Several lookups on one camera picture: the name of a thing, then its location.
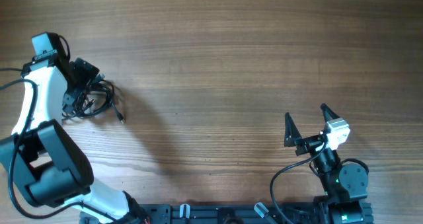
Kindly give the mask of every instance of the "robotic arm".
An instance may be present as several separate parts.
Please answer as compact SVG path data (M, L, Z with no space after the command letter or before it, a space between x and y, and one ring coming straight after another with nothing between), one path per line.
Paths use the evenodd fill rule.
M255 206L139 205L125 191L108 187L94 177L88 158L61 126L62 112L70 114L64 115L66 118L86 116L85 110L90 105L81 107L86 99L83 95L87 87L102 81L104 76L81 58L70 61L69 46L64 40L66 53L60 39L64 40L49 32L32 38L36 56L24 65L21 73L23 79L35 82L33 85L38 91L32 121L28 123L28 113L36 93L33 93L31 84L25 84L18 123L12 136L0 141L0 163L9 170L9 178L13 179L24 199L34 207L62 206L51 215L29 215L17 204L13 190L10 190L13 186L9 186L13 204L23 215L41 219L72 206L82 211L80 223L84 224L373 223L370 204L362 202L367 197L369 169L356 159L340 160L336 150L346 141L350 128L325 104L321 108L326 125L319 135L302 138L290 114L285 116L284 145L296 147L297 155L310 153L311 158L306 161L314 164L315 168L310 163L311 170L319 177L326 192L325 196L316 197L313 203L278 205L272 190L273 181L279 174L306 161L282 169L272 179L270 191L275 207L262 203ZM116 107L114 109L123 122L123 116ZM36 167L31 165L42 153L48 153L52 160Z

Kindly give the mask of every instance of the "wooden surface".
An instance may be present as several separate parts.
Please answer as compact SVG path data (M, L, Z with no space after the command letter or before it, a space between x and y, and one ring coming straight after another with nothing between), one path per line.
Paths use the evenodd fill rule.
M371 169L376 223L419 223L422 28L422 0L0 0L0 67L30 61L47 30L100 68L127 123L109 110L63 126L96 177L142 204L270 203L274 173L307 158L283 148L284 113L314 135L325 102L351 125L340 157ZM22 85L0 93L1 137L22 98ZM0 223L78 220L20 216L0 172ZM275 189L280 201L323 194L307 166Z

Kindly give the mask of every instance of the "wooden table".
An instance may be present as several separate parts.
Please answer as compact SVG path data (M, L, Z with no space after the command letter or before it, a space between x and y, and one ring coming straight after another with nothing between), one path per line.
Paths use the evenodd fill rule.
M422 0L0 0L0 23L0 67L30 61L47 30L119 88L125 125L109 110L63 126L96 177L141 204L270 203L274 173L307 158L284 148L284 113L315 135L325 102L352 129L340 157L370 167L375 222L423 218ZM1 137L22 98L0 93ZM0 223L77 222L22 217L0 173ZM307 166L275 186L285 202L323 194Z

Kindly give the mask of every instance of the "black cable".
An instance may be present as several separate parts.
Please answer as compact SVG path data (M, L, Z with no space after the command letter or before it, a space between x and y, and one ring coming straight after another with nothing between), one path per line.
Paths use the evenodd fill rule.
M94 104L94 101L92 100L88 102L88 104L84 105L84 101L86 101L87 95L91 92L104 93L105 100L100 107L94 109L92 112L86 113L86 111ZM119 112L114 102L114 85L112 82L105 79L94 80L87 86L85 92L82 93L77 99L77 105L73 111L73 114L62 114L64 117L62 120L64 121L72 118L89 118L106 111L110 107L113 107L113 110L115 111L119 121L125 123L124 116Z
M66 59L67 59L68 61L70 61L70 60L71 60L71 48L69 48L69 44L67 43L67 40L65 39L65 37L64 37L64 36L59 35L59 38L61 38L61 39L65 42L65 44L66 44L66 48L67 48L67 55L66 55Z
M58 213L61 213L62 211L68 209L69 207L72 207L72 206L75 206L75 205L79 205L82 208L87 208L87 209L89 209L89 210L91 210L91 211L93 211L93 212L95 212L97 214L100 214L100 215L102 215L102 216L104 216L106 218L109 218L109 219L111 219L113 221L117 221L115 218L111 217L109 214L103 213L103 212L101 212L101 211L99 211L99 210L97 210L97 209L95 209L95 208L93 208L93 207L91 207L91 206L89 206L87 204L84 204L83 202L74 202L74 203L65 205L64 207L62 207L60 209L57 209L57 210L55 210L55 211L53 211L53 212L51 212L49 214L45 214L45 215L33 215L33 214L28 213L27 211L25 211L22 208L22 206L20 206L20 204L18 203L18 200L16 199L15 190L13 189L13 172L14 172L14 169L15 169L15 161L16 161L16 157L17 157L17 154L18 154L18 151L19 151L19 147L20 147L20 145L22 143L22 139L25 136L27 129L29 128L29 126L31 124L32 117L34 115L35 106L36 106L36 99L37 99L37 96L38 96L38 87L37 87L37 84L34 81L31 81L29 79L18 79L16 81L7 83L6 85L3 85L2 87L0 87L0 91L2 91L3 89L6 89L6 88L8 88L8 87L10 87L12 85L15 85L17 83L24 83L24 82L30 83L32 85L32 91L33 91L32 100L31 100L31 105L30 105L29 111L28 111L28 116L26 117L24 128L22 129L22 131L21 131L21 133L19 135L19 138L18 138L18 140L16 142L16 145L13 148L12 159L11 159L11 162L9 164L9 173L8 173L9 180L8 180L8 183L7 183L8 184L8 188L9 188L9 195L10 195L12 204L14 205L14 207L16 208L16 210L20 214L22 214L23 216L28 217L28 218L31 218L31 219L45 219L45 218L52 217L52 216L54 216L54 215L56 215Z
M272 178L272 181L270 181L270 196L272 197L272 201L273 201L273 204L275 205L275 207L276 207L276 209L278 210L278 212L279 212L279 214L282 216L282 218L283 219L285 219L285 221L287 222L287 223L289 223L289 224L294 224L292 221L290 221L286 216L285 216L285 214L283 213L283 211L280 209L280 207L278 206L278 203L276 202L276 198L275 198L275 195L274 195L274 193L273 193L273 183L275 182L275 179L281 174L281 173L283 173L283 172L285 172L285 171L287 171L287 170L289 170L289 169L291 169L291 168L295 168L295 167L298 167L298 166L300 166L300 165L304 165L305 163L308 163L308 162L311 162L311 161L313 161L314 159L316 159L317 157L319 157L319 155L321 155L322 154L322 152L326 149L326 145L327 145L327 142L325 142L325 144L323 145L323 147L322 147L322 149L315 155L315 156L313 156L313 157L310 157L310 158L308 158L308 159L306 159L306 160L304 160L304 161L300 161L300 162L298 162L298 163L295 163L295 164L293 164L293 165L290 165L290 166L287 166L287 167L285 167L285 168L283 168L282 170L279 170L274 176L273 176L273 178Z
M355 158L344 159L343 161L339 163L338 168L341 169L342 165L346 162L353 162L353 163L359 164L361 167L364 168L365 172L369 174L369 167L363 161L359 159L355 159Z
M0 71L19 71L19 72L22 72L22 69L17 69L17 68L0 68Z
M311 163L312 163L312 161L310 161L310 163L309 163L309 167L310 167L310 169L311 169L311 172L313 172L313 174L315 174L315 176L319 177L319 173L316 171L316 169L315 169L315 168L313 168L313 167L311 166Z

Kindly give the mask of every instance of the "white object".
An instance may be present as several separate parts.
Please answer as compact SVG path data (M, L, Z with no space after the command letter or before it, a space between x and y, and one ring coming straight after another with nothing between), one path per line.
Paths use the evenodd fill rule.
M329 131L326 134L328 137L328 144L326 148L336 150L338 146L346 141L350 134L350 125L342 118L330 120L326 123L325 129ZM316 151L320 151L323 145L316 148Z
M94 178L93 184L90 186L90 193L85 195L78 195L74 198L68 199L62 206L73 202L84 202L97 210L109 214L110 216L121 219L129 212L128 201L122 191L114 190L113 188L105 185L103 182ZM101 223L110 223L111 219L97 214L87 208L82 208L79 205L73 206L89 215L92 215Z
M43 63L47 63L47 61L31 66L41 67L44 66ZM28 131L37 128L42 122L53 119L56 119L61 125L61 105L63 96L67 89L67 81L61 74L60 70L56 66L41 67L29 73L25 76L25 79L30 79L38 85L38 96L34 111L34 119L32 120ZM20 111L18 123L13 128L12 134L16 132L20 134L24 128L32 101L32 93L32 85L30 83L25 83L25 96L22 104L22 110Z

